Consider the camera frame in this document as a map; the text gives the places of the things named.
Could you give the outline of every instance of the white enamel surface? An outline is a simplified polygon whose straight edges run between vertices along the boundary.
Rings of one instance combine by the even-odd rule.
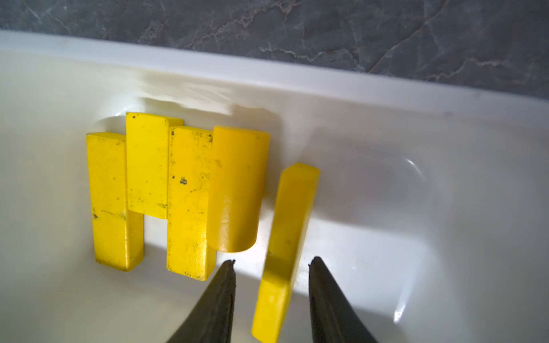
[[[238,254],[233,341],[251,321],[280,171],[322,171],[280,342],[311,341],[322,256],[381,342],[544,341],[549,106],[514,95],[227,56],[0,31],[0,341],[163,342],[207,283],[95,263],[85,134],[125,111],[272,135],[257,243]]]

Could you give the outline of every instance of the yellow cylinder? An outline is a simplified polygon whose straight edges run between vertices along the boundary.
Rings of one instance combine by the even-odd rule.
[[[270,135],[216,126],[211,152],[206,240],[224,252],[254,245],[265,188]]]

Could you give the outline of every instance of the wooden block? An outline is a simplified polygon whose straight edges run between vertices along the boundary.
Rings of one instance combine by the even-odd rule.
[[[167,218],[170,126],[182,119],[147,113],[126,114],[128,207]]]
[[[130,271],[143,260],[143,215],[127,206],[126,136],[86,135],[97,262]]]
[[[220,251],[250,248],[257,238],[270,135],[216,126],[212,146],[208,244]]]
[[[167,269],[206,281],[216,251],[206,243],[212,132],[170,128]]]
[[[301,163],[287,168],[280,177],[251,329],[252,335],[263,343],[278,341],[292,298],[319,177],[320,170]]]

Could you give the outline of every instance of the black tongs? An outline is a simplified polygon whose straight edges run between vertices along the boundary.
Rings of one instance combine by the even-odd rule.
[[[229,343],[236,276],[223,262],[208,288],[168,343]],[[309,265],[309,306],[314,343],[377,343],[357,317],[320,257]]]

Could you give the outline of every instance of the gray marble wall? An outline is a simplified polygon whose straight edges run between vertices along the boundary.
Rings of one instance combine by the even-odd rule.
[[[0,27],[549,98],[548,0],[0,0]]]

